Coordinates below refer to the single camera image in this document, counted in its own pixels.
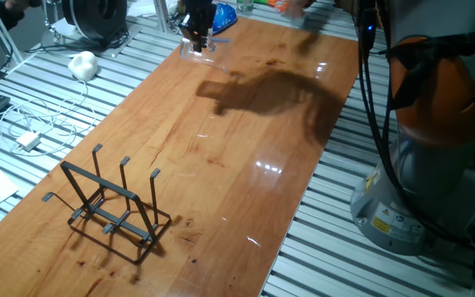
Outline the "person's bare hand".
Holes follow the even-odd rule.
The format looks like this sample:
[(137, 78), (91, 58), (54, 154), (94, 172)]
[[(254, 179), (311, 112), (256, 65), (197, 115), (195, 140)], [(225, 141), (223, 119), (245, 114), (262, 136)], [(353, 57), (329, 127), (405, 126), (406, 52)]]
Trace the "person's bare hand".
[(288, 14), (291, 21), (302, 21), (304, 10), (311, 7), (316, 0), (289, 0)]

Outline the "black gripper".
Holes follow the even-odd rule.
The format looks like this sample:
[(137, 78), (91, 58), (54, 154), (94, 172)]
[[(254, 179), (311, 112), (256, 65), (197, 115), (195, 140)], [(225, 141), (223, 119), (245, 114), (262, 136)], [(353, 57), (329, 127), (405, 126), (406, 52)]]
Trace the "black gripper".
[(179, 28), (183, 36), (188, 40), (193, 40), (193, 49), (201, 53), (205, 44), (204, 29), (208, 30), (213, 26), (217, 6), (212, 0), (187, 0), (186, 12)]

